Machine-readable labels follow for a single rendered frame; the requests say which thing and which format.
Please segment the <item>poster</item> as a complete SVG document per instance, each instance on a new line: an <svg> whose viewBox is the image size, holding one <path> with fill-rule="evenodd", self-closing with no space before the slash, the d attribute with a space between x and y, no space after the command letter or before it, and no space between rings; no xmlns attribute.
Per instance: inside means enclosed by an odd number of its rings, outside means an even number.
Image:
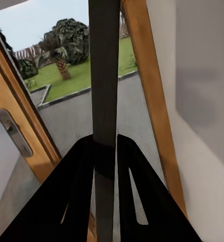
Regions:
<svg viewBox="0 0 224 242"><path fill-rule="evenodd" d="M97 242L113 242L120 0L88 0Z"/></svg>

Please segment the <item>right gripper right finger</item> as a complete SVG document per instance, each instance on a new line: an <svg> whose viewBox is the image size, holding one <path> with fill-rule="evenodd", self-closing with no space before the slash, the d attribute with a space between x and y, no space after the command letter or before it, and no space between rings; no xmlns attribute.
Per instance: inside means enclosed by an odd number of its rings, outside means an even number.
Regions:
<svg viewBox="0 0 224 242"><path fill-rule="evenodd" d="M117 136L121 242L202 242L133 139ZM137 222L131 170L148 221Z"/></svg>

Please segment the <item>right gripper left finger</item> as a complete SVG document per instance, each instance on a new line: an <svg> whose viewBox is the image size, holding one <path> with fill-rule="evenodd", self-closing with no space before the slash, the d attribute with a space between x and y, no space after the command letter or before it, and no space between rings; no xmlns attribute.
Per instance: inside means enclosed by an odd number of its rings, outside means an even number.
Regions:
<svg viewBox="0 0 224 242"><path fill-rule="evenodd" d="M87 242L93 134L76 141L0 236L0 242Z"/></svg>

